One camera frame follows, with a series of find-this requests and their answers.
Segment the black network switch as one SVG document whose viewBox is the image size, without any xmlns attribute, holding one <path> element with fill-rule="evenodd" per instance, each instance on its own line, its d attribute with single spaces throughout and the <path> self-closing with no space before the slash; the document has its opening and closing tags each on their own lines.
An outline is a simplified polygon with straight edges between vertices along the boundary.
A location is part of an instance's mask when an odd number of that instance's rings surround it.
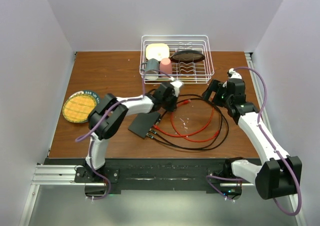
<svg viewBox="0 0 320 226">
<path fill-rule="evenodd" d="M 128 130 L 141 139 L 145 139 L 149 130 L 159 121 L 160 116 L 159 112 L 139 113 L 129 125 Z"/>
</svg>

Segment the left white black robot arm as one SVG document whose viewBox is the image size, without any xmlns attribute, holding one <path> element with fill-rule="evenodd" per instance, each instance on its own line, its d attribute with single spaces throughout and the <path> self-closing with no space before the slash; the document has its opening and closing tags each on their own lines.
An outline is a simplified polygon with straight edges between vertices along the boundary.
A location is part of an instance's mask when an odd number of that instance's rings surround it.
<svg viewBox="0 0 320 226">
<path fill-rule="evenodd" d="M 119 130 L 127 116 L 150 114 L 163 108 L 173 112 L 177 108 L 177 100 L 184 83 L 179 80 L 163 82 L 153 93 L 144 92 L 136 97 L 116 97 L 111 93 L 105 95 L 101 102 L 89 113 L 89 132 L 75 141 L 81 142 L 90 138 L 84 168 L 86 177 L 92 182 L 101 179 L 107 181 L 103 168 L 105 154 L 110 141 Z"/>
</svg>

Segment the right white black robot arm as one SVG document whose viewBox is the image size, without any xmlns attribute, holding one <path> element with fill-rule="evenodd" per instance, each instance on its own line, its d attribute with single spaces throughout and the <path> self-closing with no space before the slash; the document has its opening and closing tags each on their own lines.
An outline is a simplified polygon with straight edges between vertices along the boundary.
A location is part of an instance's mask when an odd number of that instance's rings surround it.
<svg viewBox="0 0 320 226">
<path fill-rule="evenodd" d="M 202 94 L 205 100 L 213 96 L 214 105 L 227 109 L 228 115 L 249 138 L 261 162 L 255 165 L 242 157 L 226 159 L 223 178 L 230 183 L 238 178 L 250 182 L 264 200 L 297 194 L 302 162 L 277 143 L 264 122 L 258 119 L 257 107 L 246 101 L 245 90 L 242 79 L 229 78 L 226 82 L 214 79 Z"/>
</svg>

